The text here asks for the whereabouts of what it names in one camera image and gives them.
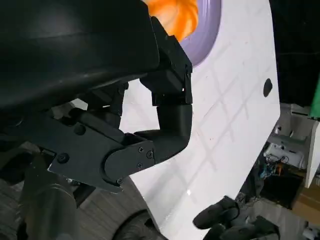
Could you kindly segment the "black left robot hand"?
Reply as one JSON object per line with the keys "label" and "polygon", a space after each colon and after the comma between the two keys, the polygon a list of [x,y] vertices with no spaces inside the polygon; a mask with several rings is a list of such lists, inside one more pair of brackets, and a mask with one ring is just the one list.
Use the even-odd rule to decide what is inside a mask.
{"label": "black left robot hand", "polygon": [[[3,0],[0,131],[53,155],[49,171],[118,192],[191,137],[192,63],[141,0]],[[132,80],[151,92],[159,129],[119,125]]]}

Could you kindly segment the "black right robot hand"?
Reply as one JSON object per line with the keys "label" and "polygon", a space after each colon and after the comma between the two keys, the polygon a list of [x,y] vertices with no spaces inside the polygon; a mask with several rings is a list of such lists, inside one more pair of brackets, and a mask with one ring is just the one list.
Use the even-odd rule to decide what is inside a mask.
{"label": "black right robot hand", "polygon": [[262,216],[252,222],[235,222],[243,211],[228,196],[202,210],[192,221],[200,230],[208,229],[205,240],[279,240],[279,227]]}

